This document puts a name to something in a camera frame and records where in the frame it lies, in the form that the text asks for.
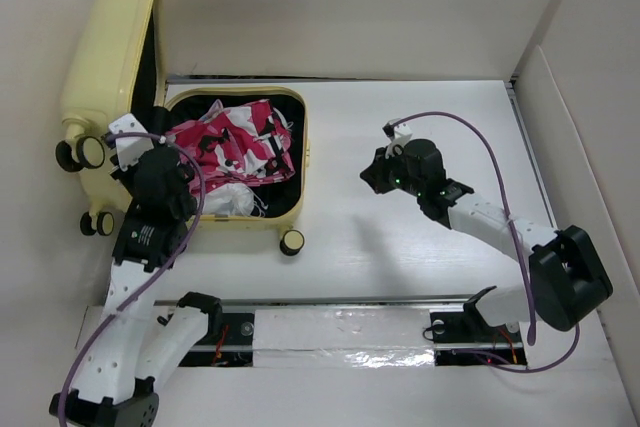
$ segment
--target red and white cloth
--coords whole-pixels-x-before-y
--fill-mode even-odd
[[[228,108],[216,100],[202,118],[183,122],[166,136],[198,161],[207,192],[229,182],[249,187],[282,182],[295,173],[286,120],[268,100]],[[189,188],[197,195],[198,179]]]

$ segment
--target black wheel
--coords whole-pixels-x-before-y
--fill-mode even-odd
[[[81,137],[76,144],[76,155],[86,169],[102,167],[106,157],[102,143],[95,137]]]
[[[80,217],[80,232],[82,232],[82,235],[86,235],[87,237],[96,233],[95,229],[91,225],[91,216],[89,215],[89,212],[85,212],[82,214],[82,217]]]
[[[284,255],[297,255],[304,247],[304,235],[299,230],[287,230],[280,240],[280,250]]]
[[[115,225],[115,220],[113,219],[113,214],[111,212],[100,212],[98,214],[98,234],[102,236],[111,235],[113,233],[113,228]]]
[[[71,156],[71,146],[64,140],[56,145],[56,161],[62,170],[66,172],[79,172],[82,170],[82,166],[73,160]]]

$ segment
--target suitcase lid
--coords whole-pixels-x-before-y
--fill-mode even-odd
[[[63,124],[101,134],[128,112],[164,105],[160,10],[161,0],[95,0],[63,90]]]

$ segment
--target suitcase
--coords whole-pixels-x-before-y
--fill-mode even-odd
[[[260,198],[269,205],[265,217],[203,215],[199,228],[276,228],[281,250],[298,253],[304,237],[293,225],[302,207],[309,161],[303,99],[282,87],[211,87],[183,92],[165,103],[161,7],[161,0],[95,0],[78,44],[61,98],[65,137],[56,146],[56,159],[66,171],[79,174],[89,198],[80,221],[82,233],[109,235],[114,229],[109,210],[126,212],[131,202],[126,189],[111,177],[108,159],[113,152],[107,151],[104,159],[106,146],[99,139],[109,123],[131,112],[147,131],[164,134],[176,119],[199,118],[216,99],[225,107],[268,99],[293,122],[289,152],[295,175],[259,187]]]

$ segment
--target white floor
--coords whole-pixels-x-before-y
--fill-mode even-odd
[[[297,227],[307,244],[283,259],[274,232],[198,233],[166,279],[162,298],[187,290],[225,299],[365,298],[475,293],[519,282],[517,266],[422,216],[394,192],[375,196],[359,178],[385,143],[389,119],[445,110],[473,122],[493,145],[513,210],[549,222],[501,82],[293,83],[309,108],[311,166]],[[173,85],[169,97],[196,88]],[[412,124],[442,150],[451,177],[498,200],[481,144],[448,119]],[[566,364],[544,374],[486,367],[179,369],[161,392],[158,427],[635,425],[595,315]],[[531,365],[571,342],[541,326]]]

